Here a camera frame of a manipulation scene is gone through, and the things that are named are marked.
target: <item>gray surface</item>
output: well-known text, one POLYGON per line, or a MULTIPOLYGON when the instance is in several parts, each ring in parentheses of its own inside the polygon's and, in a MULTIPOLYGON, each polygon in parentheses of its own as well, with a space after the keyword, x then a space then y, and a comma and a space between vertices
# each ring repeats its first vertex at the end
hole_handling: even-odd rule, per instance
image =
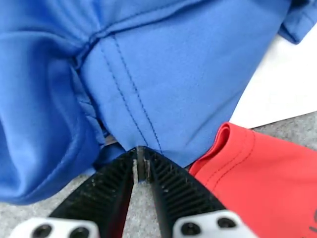
MULTIPOLYGON (((257 128, 256 131, 296 142, 317 150, 317 112, 301 117, 279 121, 257 128)), ((10 231, 21 221, 34 216, 46 216, 85 178, 71 182, 63 191, 46 201, 25 207, 0 204, 1 237, 8 237, 10 231)), ((153 199, 146 185, 136 186, 128 211, 125 238, 156 238, 159 228, 156 222, 153 199)))

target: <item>dark blue thread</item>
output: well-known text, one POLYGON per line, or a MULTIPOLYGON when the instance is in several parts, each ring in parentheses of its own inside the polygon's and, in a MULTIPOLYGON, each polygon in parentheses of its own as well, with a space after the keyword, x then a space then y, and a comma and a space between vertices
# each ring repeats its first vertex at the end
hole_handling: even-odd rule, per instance
POLYGON ((178 0, 175 2, 171 2, 169 4, 163 5, 163 6, 159 6, 157 8, 154 9, 150 9, 150 10, 146 10, 146 11, 140 11, 138 13, 135 13, 131 16, 128 16, 126 18, 123 18, 119 21, 115 21, 113 23, 110 23, 109 25, 103 27, 101 30, 95 32, 94 34, 92 34, 88 41, 86 43, 84 43, 84 45, 82 46, 82 49, 79 51, 79 54, 77 54, 77 56, 75 56, 75 68, 79 69, 81 64, 83 63, 85 57, 87 56, 88 52, 90 51, 90 48, 93 47, 94 45, 96 45, 99 41, 100 38, 106 37, 107 35, 109 35, 111 32, 107 32, 108 28, 112 27, 115 24, 120 24, 121 22, 124 21, 128 21, 133 19, 134 17, 140 16, 140 15, 144 15, 144 14, 148 14, 151 12, 156 12, 156 11, 160 11, 160 10, 164 10, 166 8, 172 7, 174 5, 177 5, 181 2, 183 2, 185 0, 178 0))
POLYGON ((125 68, 125 70, 126 70, 126 72, 127 72, 127 74, 128 74, 128 77, 129 77, 129 79, 130 79, 130 82, 132 83, 132 86, 133 86, 133 88, 134 88, 134 91, 135 91, 135 93, 136 93, 136 95, 137 95, 137 97, 138 97, 138 100, 139 100, 139 102, 140 102, 140 105, 141 105, 141 107, 142 107, 142 110, 143 110, 143 112, 144 112, 144 114, 145 114, 145 116, 146 116, 146 118, 147 118, 147 120, 148 120, 148 122, 149 122, 149 124, 150 124, 150 126, 151 126, 151 129, 152 129, 152 132, 153 132, 153 134, 154 134, 154 137, 155 137, 155 139, 156 139, 156 141, 157 141, 157 143, 158 143, 159 151, 161 152, 161 154, 163 154, 162 148, 161 148, 160 143, 159 143, 158 135, 157 135, 157 133, 156 133, 156 131, 155 131, 155 129, 154 129, 153 123, 151 122, 147 111, 146 111, 145 108, 144 108, 144 104, 142 103, 142 100, 141 100, 141 97, 140 97, 140 93, 139 93, 138 88, 137 88, 137 86, 135 85, 135 83, 134 83, 134 81, 133 81, 133 79, 132 79, 132 75, 131 75, 131 73, 130 73, 130 70, 129 70, 129 68, 128 68, 128 65, 126 64, 126 62, 125 62, 125 60, 124 60, 124 58, 123 58, 123 54, 122 54, 122 51, 121 51, 121 49, 120 49, 119 43, 118 43, 118 41, 117 41, 115 35, 112 35, 112 38, 113 38, 113 40, 115 41, 115 45, 116 45, 117 51, 118 51, 118 53, 119 53, 119 55, 120 55, 121 61, 122 61, 123 65, 124 65, 124 68, 125 68))
POLYGON ((120 87, 119 87, 117 78, 114 76, 114 73, 113 73, 113 71, 112 71, 112 69, 111 69, 110 63, 109 63, 109 61, 108 61, 108 59, 107 59, 107 57, 106 57, 106 53, 105 53, 105 51, 103 50, 103 47, 102 47, 101 44, 100 44, 100 48, 101 48, 101 51, 102 51, 103 56, 104 56, 104 58, 105 58, 106 64, 107 64, 108 69, 109 69, 109 72, 111 73, 111 76, 112 76, 112 78, 113 78, 113 80, 114 80, 114 82, 115 82, 115 84, 116 84, 117 90, 118 90, 119 94, 121 95, 121 98, 122 98, 122 100, 123 100, 123 102, 124 102, 124 105, 125 105, 125 107, 126 107, 128 113, 129 113, 130 117, 132 118, 133 123, 134 123, 135 126, 137 127, 137 130, 139 131, 140 135, 142 136, 142 138, 143 138, 145 144, 148 146, 148 142, 146 141, 146 139, 145 139, 143 133, 141 132, 141 130, 140 130, 138 124, 137 124, 137 122, 135 121, 134 117, 132 116, 131 110, 130 110, 129 107, 128 107, 128 103, 127 103, 127 101, 126 101, 125 98, 124 98, 123 92, 121 91, 121 89, 120 89, 120 87))

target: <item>seam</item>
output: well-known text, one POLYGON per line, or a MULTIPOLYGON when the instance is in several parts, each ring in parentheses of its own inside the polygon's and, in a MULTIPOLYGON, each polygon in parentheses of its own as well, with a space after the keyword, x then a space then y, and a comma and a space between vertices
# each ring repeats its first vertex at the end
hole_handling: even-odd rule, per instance
POLYGON ((312 20, 312 18, 307 14, 307 12, 303 12, 303 16, 305 16, 312 24, 312 26, 315 25, 315 21, 312 20))
POLYGON ((141 137, 143 138, 145 144, 148 146, 148 142, 146 141, 146 139, 145 139, 145 137, 144 137, 142 131, 140 130, 139 125, 137 124, 135 118, 134 118, 133 115, 132 115, 131 110, 130 110, 129 107, 128 107, 128 103, 127 103, 127 101, 126 101, 126 99, 125 99, 125 97, 124 97, 124 95, 123 95, 122 90, 121 90, 120 87, 119 87, 118 80, 117 80, 117 78, 114 76, 114 73, 113 73, 113 71, 112 71, 112 69, 111 69, 111 67, 110 67, 110 63, 109 63, 109 61, 108 61, 108 59, 107 59, 107 57, 106 57, 106 53, 105 53, 105 51, 104 51, 104 49, 103 49, 103 46, 102 46, 101 44, 99 44, 99 45, 100 45, 100 49, 101 49, 101 51, 102 51, 102 53, 103 53, 103 57, 104 57, 104 59, 105 59, 105 61, 106 61, 107 67, 108 67, 108 69, 109 69, 109 72, 110 72, 110 74, 111 74, 111 77, 112 77, 112 79, 113 79, 113 81, 114 81, 114 83, 115 83, 115 85, 116 85, 116 87, 117 87, 117 90, 118 90, 118 92, 119 92, 119 94, 120 94, 120 96, 121 96, 121 98, 122 98, 122 100, 123 100, 123 102, 124 102, 124 106, 125 106, 125 108, 127 109, 128 114, 130 115, 130 117, 131 117, 133 123, 135 124, 135 126, 136 126, 138 132, 140 133, 141 137))
MULTIPOLYGON (((242 143, 244 144, 245 140, 247 138, 247 133, 246 131, 244 131, 244 138, 242 140, 242 143)), ((220 167, 217 171, 215 171, 212 175, 210 175, 210 177, 207 179, 205 186, 207 186, 207 184, 209 183, 209 181, 221 170, 223 170, 226 166, 228 166, 229 164, 231 164, 243 151, 244 146, 241 147, 241 149, 239 150, 239 152, 231 159, 229 160, 227 163, 225 163, 222 167, 220 167)))
POLYGON ((103 27, 102 29, 100 29, 99 31, 93 33, 89 38, 88 38, 88 41, 86 43, 84 43, 84 45, 82 46, 81 50, 79 51, 79 53, 77 55, 75 55, 75 64, 76 65, 76 68, 80 68, 82 62, 84 61, 84 58, 86 57, 87 53, 86 51, 89 51, 90 47, 97 44, 98 43, 98 40, 99 38, 102 38, 102 37, 106 37, 108 34, 110 34, 111 32, 108 32, 107 33, 107 30, 114 26, 115 24, 120 24, 121 22, 124 22, 124 21, 128 21, 128 20, 131 20, 135 17, 138 17, 140 15, 144 15, 144 14, 148 14, 148 13, 151 13, 151 12, 156 12, 156 11, 160 11, 160 10, 164 10, 166 8, 169 8, 169 7, 172 7, 174 5, 177 5, 181 2, 184 2, 186 0, 178 0, 178 1, 175 1, 175 2, 171 2, 169 4, 166 4, 166 5, 163 5, 163 6, 159 6, 157 8, 154 8, 154 9, 151 9, 151 10, 146 10, 146 11, 140 11, 140 12, 137 12, 131 16, 128 16, 128 17, 125 17, 121 20, 118 20, 118 21, 115 21, 113 23, 110 23, 108 25, 106 25, 105 27, 103 27))
POLYGON ((155 131, 155 129, 154 129, 153 123, 151 122, 150 117, 149 117, 147 111, 145 110, 144 104, 143 104, 143 102, 142 102, 142 100, 141 100, 141 97, 140 97, 140 93, 139 93, 139 91, 138 91, 137 86, 135 85, 135 82, 133 81, 133 78, 132 78, 131 72, 130 72, 130 70, 129 70, 129 68, 128 68, 128 65, 127 65, 126 61, 124 60, 124 58, 123 58, 123 54, 122 54, 122 51, 121 51, 121 49, 120 49, 120 45, 119 45, 119 43, 118 43, 118 41, 117 41, 117 38, 116 38, 115 35, 113 35, 112 38, 113 38, 113 40, 115 41, 115 45, 116 45, 117 51, 118 51, 118 53, 119 53, 119 55, 120 55, 121 61, 122 61, 123 65, 124 65, 124 68, 125 68, 125 70, 126 70, 126 72, 127 72, 127 74, 128 74, 129 80, 130 80, 130 82, 132 83, 133 89, 134 89, 134 91, 135 91, 135 93, 136 93, 136 95, 137 95, 137 98, 138 98, 139 103, 140 103, 140 105, 141 105, 141 107, 142 107, 142 110, 143 110, 143 112, 144 112, 144 114, 145 114, 145 116, 146 116, 146 118, 147 118, 147 120, 148 120, 148 122, 149 122, 149 124, 150 124, 151 130, 152 130, 152 132, 153 132, 153 134, 154 134, 154 137, 155 137, 155 140, 156 140, 157 143, 158 143, 159 151, 160 151, 161 154, 163 154, 162 148, 161 148, 161 145, 160 145, 160 142, 159 142, 158 135, 157 135, 157 133, 156 133, 156 131, 155 131))
POLYGON ((238 165, 242 164, 243 162, 245 162, 248 158, 250 158, 250 156, 252 155, 253 151, 254 151, 254 148, 255 148, 255 141, 256 141, 256 136, 255 136, 255 133, 254 131, 252 131, 252 135, 253 135, 253 140, 252 140, 252 148, 249 152, 249 154, 240 162, 238 162, 237 164, 235 164, 234 166, 232 166, 228 171, 226 171, 218 180, 217 182, 215 183, 212 191, 215 191, 217 185, 219 184, 219 182, 230 172, 232 171, 234 168, 236 168, 238 165))

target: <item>red shirt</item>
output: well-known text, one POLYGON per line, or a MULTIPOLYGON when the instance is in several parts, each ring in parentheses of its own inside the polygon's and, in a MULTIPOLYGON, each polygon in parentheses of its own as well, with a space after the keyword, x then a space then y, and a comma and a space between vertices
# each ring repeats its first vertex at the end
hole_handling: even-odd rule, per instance
POLYGON ((259 237, 317 237, 316 151, 225 123, 190 173, 259 237))

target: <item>blue shirt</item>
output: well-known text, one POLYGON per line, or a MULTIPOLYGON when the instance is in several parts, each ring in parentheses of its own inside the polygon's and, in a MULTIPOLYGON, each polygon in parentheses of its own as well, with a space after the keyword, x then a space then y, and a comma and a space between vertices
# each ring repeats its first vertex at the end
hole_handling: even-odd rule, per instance
POLYGON ((212 145, 308 0, 0 0, 0 201, 48 198, 137 145, 181 166, 212 145))

